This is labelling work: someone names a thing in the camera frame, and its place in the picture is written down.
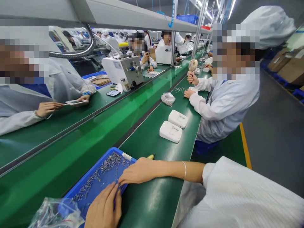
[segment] blue stool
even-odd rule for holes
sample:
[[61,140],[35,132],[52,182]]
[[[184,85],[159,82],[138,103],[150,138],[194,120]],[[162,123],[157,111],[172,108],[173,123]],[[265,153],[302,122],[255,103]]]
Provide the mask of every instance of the blue stool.
[[214,142],[212,144],[208,144],[199,140],[195,141],[195,144],[197,146],[196,152],[199,155],[203,155],[205,154],[208,150],[210,150],[211,148],[216,147],[217,145],[219,145],[220,141]]

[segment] bracelet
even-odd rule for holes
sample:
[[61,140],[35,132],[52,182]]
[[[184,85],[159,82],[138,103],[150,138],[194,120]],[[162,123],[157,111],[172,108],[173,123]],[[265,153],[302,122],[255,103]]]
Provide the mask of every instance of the bracelet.
[[186,164],[185,164],[185,163],[184,163],[184,166],[185,166],[185,176],[184,176],[183,179],[185,179],[185,177],[186,177],[186,175],[187,175],[187,167],[186,167]]

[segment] label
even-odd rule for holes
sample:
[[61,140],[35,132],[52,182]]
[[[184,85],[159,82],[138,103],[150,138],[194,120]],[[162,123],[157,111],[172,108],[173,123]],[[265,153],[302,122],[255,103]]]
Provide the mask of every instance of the label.
[[295,56],[295,58],[300,59],[304,55],[304,49],[300,50],[300,52]]
[[276,64],[279,61],[280,57],[277,58],[273,63]]
[[113,62],[116,69],[122,70],[123,68],[120,65],[120,62]]
[[123,153],[123,157],[125,159],[128,159],[129,161],[131,161],[131,158],[132,158],[130,155],[127,155],[126,153]]

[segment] hand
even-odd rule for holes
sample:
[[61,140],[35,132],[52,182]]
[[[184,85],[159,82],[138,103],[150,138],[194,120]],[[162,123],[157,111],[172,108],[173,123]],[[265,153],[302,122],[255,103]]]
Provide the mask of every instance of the hand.
[[86,215],[85,228],[117,227],[121,217],[121,191],[117,189],[118,184],[113,182],[94,199]]
[[142,57],[142,63],[145,64],[150,60],[149,52],[146,52],[145,55]]
[[90,99],[90,95],[89,94],[82,95],[80,98],[77,99],[77,101],[78,102],[87,101],[87,102],[82,103],[82,104],[77,104],[77,105],[74,105],[74,106],[79,107],[79,106],[87,105],[89,103],[89,99]]
[[35,112],[36,116],[44,118],[62,108],[64,104],[58,102],[43,102],[39,104],[38,110]]
[[155,71],[152,65],[150,65],[150,68],[147,70],[147,72],[149,72],[149,71],[151,71],[151,72]]
[[193,84],[195,86],[197,86],[199,83],[199,80],[197,79],[196,75],[193,72],[188,72],[187,80],[190,84]]
[[195,93],[194,90],[188,89],[187,91],[184,92],[184,97],[190,99],[191,95],[194,94],[194,93]]
[[141,157],[135,164],[130,165],[123,171],[118,182],[123,184],[141,184],[158,177],[158,161]]

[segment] metal shelf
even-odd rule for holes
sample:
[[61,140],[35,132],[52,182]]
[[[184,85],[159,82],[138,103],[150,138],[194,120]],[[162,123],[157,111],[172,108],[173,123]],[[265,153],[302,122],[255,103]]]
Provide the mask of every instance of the metal shelf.
[[[119,0],[2,0],[0,18],[15,18],[20,25],[56,25],[60,27],[91,27],[110,29],[167,30],[196,32],[197,26]],[[201,29],[201,33],[211,31]]]

